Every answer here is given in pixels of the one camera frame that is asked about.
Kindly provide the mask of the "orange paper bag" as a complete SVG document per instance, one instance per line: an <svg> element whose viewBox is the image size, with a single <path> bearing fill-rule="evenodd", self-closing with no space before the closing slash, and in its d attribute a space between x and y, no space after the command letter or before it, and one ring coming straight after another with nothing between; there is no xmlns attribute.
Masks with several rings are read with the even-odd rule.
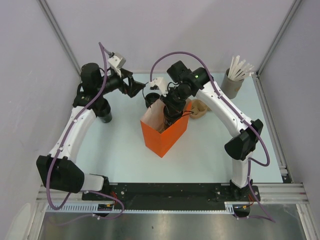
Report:
<svg viewBox="0 0 320 240"><path fill-rule="evenodd" d="M184 116L165 128L165 104L156 100L140 119L145 146L162 158L187 130L191 107L192 101L188 98Z"/></svg>

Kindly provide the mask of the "dark takeout coffee cup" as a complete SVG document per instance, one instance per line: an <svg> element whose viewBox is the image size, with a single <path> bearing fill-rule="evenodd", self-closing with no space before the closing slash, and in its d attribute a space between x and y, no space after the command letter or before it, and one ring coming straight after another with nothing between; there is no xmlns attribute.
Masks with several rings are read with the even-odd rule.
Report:
<svg viewBox="0 0 320 240"><path fill-rule="evenodd" d="M183 115L182 110L177 110L169 106L163 108L164 129L166 130L173 125Z"/></svg>

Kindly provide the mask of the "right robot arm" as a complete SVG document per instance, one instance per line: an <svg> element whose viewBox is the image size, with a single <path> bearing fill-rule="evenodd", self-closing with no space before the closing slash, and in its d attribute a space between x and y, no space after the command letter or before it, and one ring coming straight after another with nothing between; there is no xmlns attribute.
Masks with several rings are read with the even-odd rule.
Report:
<svg viewBox="0 0 320 240"><path fill-rule="evenodd" d="M226 153L232 158L230 195L235 200L242 201L248 196L249 184L252 183L248 174L248 163L262 132L262 121L251 120L241 113L219 86L211 82L213 77L205 68L199 67L191 71L179 60L166 72L176 85L160 97L165 104L164 126L169 128L182 118L185 103L190 96L206 104L222 121L232 137L224 145Z"/></svg>

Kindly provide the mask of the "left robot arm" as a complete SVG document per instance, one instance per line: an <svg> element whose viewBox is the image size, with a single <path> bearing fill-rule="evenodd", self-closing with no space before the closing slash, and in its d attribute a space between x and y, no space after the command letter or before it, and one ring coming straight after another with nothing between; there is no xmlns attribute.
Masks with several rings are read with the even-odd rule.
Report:
<svg viewBox="0 0 320 240"><path fill-rule="evenodd" d="M112 68L102 69L96 63L87 63L81 67L76 97L72 104L69 121L59 140L48 155L40 155L36 166L47 190L59 190L67 193L93 191L100 200L110 196L111 188L104 184L106 177L84 173L77 165L78 152L91 124L100 118L104 123L112 120L111 106L104 98L105 94L119 90L121 93L135 97L145 84L135 81L132 72Z"/></svg>

